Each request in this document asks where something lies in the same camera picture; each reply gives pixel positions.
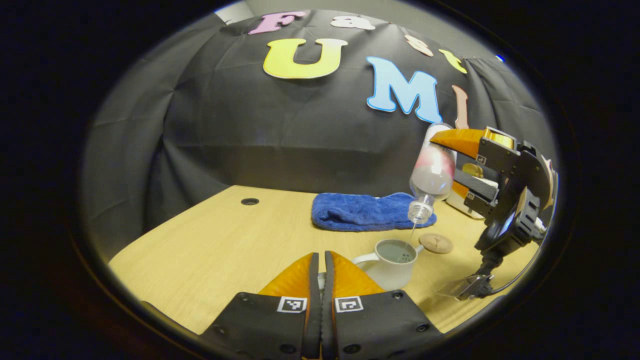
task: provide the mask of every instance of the gold component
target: gold component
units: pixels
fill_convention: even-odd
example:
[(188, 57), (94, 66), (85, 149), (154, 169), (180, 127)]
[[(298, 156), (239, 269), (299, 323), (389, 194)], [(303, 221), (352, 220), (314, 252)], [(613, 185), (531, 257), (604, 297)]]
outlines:
[(471, 175), (471, 176), (475, 176), (475, 177), (484, 177), (484, 170), (482, 170), (482, 168), (479, 165), (476, 164), (472, 164), (472, 163), (466, 163), (464, 165), (462, 165), (462, 172), (466, 172), (467, 174)]
[(494, 133), (493, 131), (489, 130), (489, 129), (484, 129), (484, 133), (482, 135), (483, 138), (487, 138), (489, 140), (493, 140), (494, 142), (497, 142), (499, 144), (501, 144), (504, 147), (507, 147), (509, 149), (513, 150), (513, 147), (515, 146), (515, 144), (513, 143), (513, 139), (508, 137), (508, 136), (504, 136), (498, 133)]

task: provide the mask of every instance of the yellow letter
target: yellow letter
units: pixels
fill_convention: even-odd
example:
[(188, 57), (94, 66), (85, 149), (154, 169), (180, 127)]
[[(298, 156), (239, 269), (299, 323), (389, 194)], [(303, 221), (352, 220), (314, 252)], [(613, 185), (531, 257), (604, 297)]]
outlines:
[(302, 38), (286, 38), (274, 40), (267, 44), (271, 49), (264, 59), (264, 71), (276, 78), (282, 79), (312, 79), (329, 75), (340, 65), (340, 50), (347, 45), (344, 40), (320, 38), (317, 44), (322, 45), (320, 60), (313, 64), (298, 64), (293, 62), (298, 45), (307, 42)]
[(460, 66), (460, 63), (462, 61), (460, 61), (460, 59), (455, 57), (455, 55), (453, 55), (450, 51), (446, 51), (446, 50), (442, 50), (442, 49), (438, 49), (438, 51), (440, 51), (441, 53), (444, 54), (444, 56), (447, 57), (447, 61), (451, 64), (451, 66), (453, 66), (454, 68), (458, 69), (463, 74), (467, 73), (467, 70), (465, 68), (463, 68), (462, 66)]

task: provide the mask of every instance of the light blue letter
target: light blue letter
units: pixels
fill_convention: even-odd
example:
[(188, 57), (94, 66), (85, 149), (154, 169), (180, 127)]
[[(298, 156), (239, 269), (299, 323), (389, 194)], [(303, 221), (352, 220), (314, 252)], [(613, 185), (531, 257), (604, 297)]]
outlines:
[(407, 83), (391, 61), (375, 56), (367, 56), (367, 61), (373, 65), (374, 72), (373, 96), (367, 99), (367, 105), (376, 110), (394, 111), (396, 103), (391, 100), (393, 90), (403, 113), (409, 114), (420, 97), (415, 115), (426, 122), (442, 122), (436, 98), (436, 78), (426, 72), (416, 71)]

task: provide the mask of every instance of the plastic bottle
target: plastic bottle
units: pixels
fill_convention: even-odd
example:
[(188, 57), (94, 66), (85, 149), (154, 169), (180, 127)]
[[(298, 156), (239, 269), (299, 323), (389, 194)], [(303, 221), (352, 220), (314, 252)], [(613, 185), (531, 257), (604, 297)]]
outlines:
[(424, 224), (433, 214), (433, 204), (444, 200), (451, 192), (456, 170), (456, 152), (430, 142), (435, 133), (449, 130), (447, 124), (432, 124), (422, 143), (409, 180), (414, 200), (409, 204), (408, 217), (414, 224)]

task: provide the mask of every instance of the black cloth backdrop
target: black cloth backdrop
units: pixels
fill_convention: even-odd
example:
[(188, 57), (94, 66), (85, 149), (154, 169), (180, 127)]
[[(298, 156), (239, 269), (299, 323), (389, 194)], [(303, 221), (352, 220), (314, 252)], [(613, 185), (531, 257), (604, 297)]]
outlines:
[[(388, 113), (367, 106), (374, 81), (367, 56), (392, 61), (406, 79), (415, 71), (434, 76), (440, 114), (452, 126), (452, 86), (460, 86), (468, 94), (471, 128), (492, 126), (524, 137), (558, 167), (552, 119), (507, 64), (467, 58), (463, 74), (438, 52), (449, 50), (446, 44), (429, 34), (364, 15), (375, 30), (337, 28), (330, 25), (333, 17), (354, 14), (305, 12), (278, 31), (255, 35), (247, 33), (260, 17), (225, 25), (208, 15), (145, 54), (114, 87), (88, 129), (81, 174), (86, 230), (103, 259), (233, 184), (374, 196), (410, 192), (430, 123), (399, 107)], [(405, 34), (425, 41), (434, 56), (409, 46)], [(283, 38), (307, 40), (296, 51), (298, 63), (319, 59), (317, 38), (349, 44), (334, 73), (279, 79), (262, 66), (267, 43)], [(458, 166), (469, 161), (459, 156)]]

